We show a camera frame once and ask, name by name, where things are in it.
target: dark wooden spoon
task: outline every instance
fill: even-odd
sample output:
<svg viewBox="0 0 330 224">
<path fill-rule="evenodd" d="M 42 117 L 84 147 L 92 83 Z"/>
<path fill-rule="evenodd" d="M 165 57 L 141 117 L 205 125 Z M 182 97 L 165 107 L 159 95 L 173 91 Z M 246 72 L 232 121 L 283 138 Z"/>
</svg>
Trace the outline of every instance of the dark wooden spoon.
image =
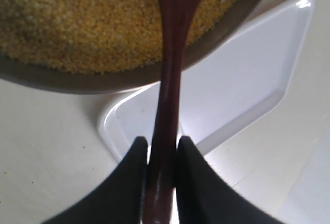
<svg viewBox="0 0 330 224">
<path fill-rule="evenodd" d="M 189 28 L 201 0 L 158 1 L 162 17 L 163 62 L 147 169 L 144 224 L 170 223 L 182 62 Z"/>
</svg>

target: metal bowl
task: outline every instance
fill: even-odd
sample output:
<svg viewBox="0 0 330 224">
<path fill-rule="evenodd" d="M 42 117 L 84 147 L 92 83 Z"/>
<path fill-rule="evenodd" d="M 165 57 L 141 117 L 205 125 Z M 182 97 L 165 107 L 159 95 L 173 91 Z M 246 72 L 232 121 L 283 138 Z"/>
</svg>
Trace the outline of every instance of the metal bowl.
<svg viewBox="0 0 330 224">
<path fill-rule="evenodd" d="M 221 18 L 213 30 L 207 32 L 186 52 L 184 69 L 191 67 L 217 49 L 249 16 L 261 0 L 238 0 Z M 115 93 L 138 88 L 160 79 L 161 63 L 132 71 L 104 75 L 69 74 L 41 66 L 20 63 L 0 57 L 0 78 L 25 86 L 62 93 Z"/>
</svg>

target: white tray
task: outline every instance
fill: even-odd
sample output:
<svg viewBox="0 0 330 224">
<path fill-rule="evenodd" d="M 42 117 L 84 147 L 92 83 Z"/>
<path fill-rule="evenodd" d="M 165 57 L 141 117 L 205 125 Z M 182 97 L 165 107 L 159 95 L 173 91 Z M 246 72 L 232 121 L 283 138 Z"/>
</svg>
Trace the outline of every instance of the white tray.
<svg viewBox="0 0 330 224">
<path fill-rule="evenodd" d="M 179 136 L 206 155 L 271 111 L 285 96 L 315 0 L 289 0 L 245 24 L 218 50 L 183 72 Z M 150 142 L 159 83 L 110 103 L 98 124 L 120 161 L 136 136 Z"/>
</svg>

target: white surface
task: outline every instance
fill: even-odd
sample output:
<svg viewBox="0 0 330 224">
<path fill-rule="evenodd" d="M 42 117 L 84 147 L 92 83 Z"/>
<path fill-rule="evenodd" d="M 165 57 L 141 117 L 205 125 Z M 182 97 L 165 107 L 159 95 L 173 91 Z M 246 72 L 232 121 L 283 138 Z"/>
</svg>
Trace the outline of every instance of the white surface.
<svg viewBox="0 0 330 224">
<path fill-rule="evenodd" d="M 265 0 L 256 14 L 282 1 Z M 284 100 L 206 156 L 228 184 L 272 214 L 330 126 L 329 0 L 317 3 Z M 0 171 L 1 224 L 38 224 L 111 173 L 116 162 L 95 127 L 101 109 L 119 97 L 48 93 L 0 80 L 0 165 L 8 173 Z"/>
<path fill-rule="evenodd" d="M 330 223 L 330 132 L 320 138 L 311 158 L 279 211 L 290 224 Z"/>
<path fill-rule="evenodd" d="M 179 137 L 190 136 L 206 155 L 272 110 L 288 89 L 314 7 L 315 0 L 289 0 L 183 72 Z M 158 93 L 154 84 L 102 112 L 98 130 L 118 161 L 135 137 L 151 141 Z"/>
</svg>

